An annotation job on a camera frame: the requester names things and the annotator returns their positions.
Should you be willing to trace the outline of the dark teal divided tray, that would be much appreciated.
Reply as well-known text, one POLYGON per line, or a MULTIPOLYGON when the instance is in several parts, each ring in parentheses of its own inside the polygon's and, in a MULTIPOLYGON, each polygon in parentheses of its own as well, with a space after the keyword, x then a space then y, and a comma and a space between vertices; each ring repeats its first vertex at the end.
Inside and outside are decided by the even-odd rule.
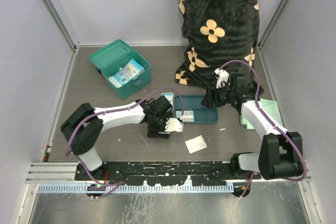
POLYGON ((182 95, 182 100, 176 96, 173 101, 175 111, 194 111, 195 122, 184 122, 187 124, 215 124, 218 121, 216 108, 209 109, 201 105, 204 95, 182 95))

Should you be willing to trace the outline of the large blue cotton pack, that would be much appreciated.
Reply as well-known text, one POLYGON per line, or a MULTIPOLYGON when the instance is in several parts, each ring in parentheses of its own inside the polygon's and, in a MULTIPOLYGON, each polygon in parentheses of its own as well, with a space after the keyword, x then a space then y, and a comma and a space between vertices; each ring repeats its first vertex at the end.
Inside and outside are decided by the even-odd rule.
POLYGON ((116 88, 120 88, 144 71, 143 66, 134 59, 131 59, 123 68, 120 68, 116 74, 108 77, 108 81, 116 88))

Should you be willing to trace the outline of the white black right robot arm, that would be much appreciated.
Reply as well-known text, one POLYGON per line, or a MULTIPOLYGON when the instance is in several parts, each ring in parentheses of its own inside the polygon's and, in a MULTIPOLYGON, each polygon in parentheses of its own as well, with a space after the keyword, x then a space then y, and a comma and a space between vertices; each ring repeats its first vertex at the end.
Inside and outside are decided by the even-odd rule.
POLYGON ((257 81, 250 82, 244 74, 214 73, 216 84, 207 87, 202 105, 219 108, 231 105, 244 117, 261 138, 259 153, 238 153, 230 160, 230 172, 241 179, 248 172, 264 179, 294 179, 306 174, 303 164, 302 137, 279 125, 260 103, 264 90, 257 81))

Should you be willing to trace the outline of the white gauze pad stack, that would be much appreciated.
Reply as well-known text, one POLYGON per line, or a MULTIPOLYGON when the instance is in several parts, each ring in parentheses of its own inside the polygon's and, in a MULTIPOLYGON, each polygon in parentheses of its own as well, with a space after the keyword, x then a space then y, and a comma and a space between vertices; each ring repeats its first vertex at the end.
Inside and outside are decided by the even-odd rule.
POLYGON ((195 122, 194 111, 175 111, 176 118, 180 119, 182 122, 195 122))

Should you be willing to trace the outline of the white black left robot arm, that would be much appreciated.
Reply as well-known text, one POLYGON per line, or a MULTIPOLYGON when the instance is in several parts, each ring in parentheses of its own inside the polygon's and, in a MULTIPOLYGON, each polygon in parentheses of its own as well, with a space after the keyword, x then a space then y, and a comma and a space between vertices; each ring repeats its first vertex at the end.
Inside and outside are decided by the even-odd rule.
POLYGON ((87 168, 87 175, 99 180, 105 174, 105 167, 94 145, 101 132, 144 123, 148 138, 168 139, 167 123, 172 118, 172 112, 173 106, 163 95, 111 108, 94 108, 90 103, 83 103, 60 127, 68 143, 66 156, 73 153, 79 157, 87 168))

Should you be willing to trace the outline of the teal white sachet packet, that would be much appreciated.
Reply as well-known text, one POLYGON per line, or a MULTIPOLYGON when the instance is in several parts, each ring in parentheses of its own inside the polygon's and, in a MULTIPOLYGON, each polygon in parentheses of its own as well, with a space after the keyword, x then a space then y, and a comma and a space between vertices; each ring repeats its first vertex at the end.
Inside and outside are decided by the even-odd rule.
POLYGON ((162 93, 162 95, 171 103, 173 104, 174 101, 174 93, 162 93))

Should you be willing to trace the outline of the small white gauze packet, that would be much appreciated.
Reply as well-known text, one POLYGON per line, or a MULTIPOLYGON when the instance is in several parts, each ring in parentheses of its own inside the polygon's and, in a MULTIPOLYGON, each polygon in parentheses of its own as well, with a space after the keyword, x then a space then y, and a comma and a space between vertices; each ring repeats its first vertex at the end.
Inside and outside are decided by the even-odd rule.
POLYGON ((190 154, 207 148, 207 144, 205 143, 204 138, 201 135, 185 141, 185 145, 190 154))

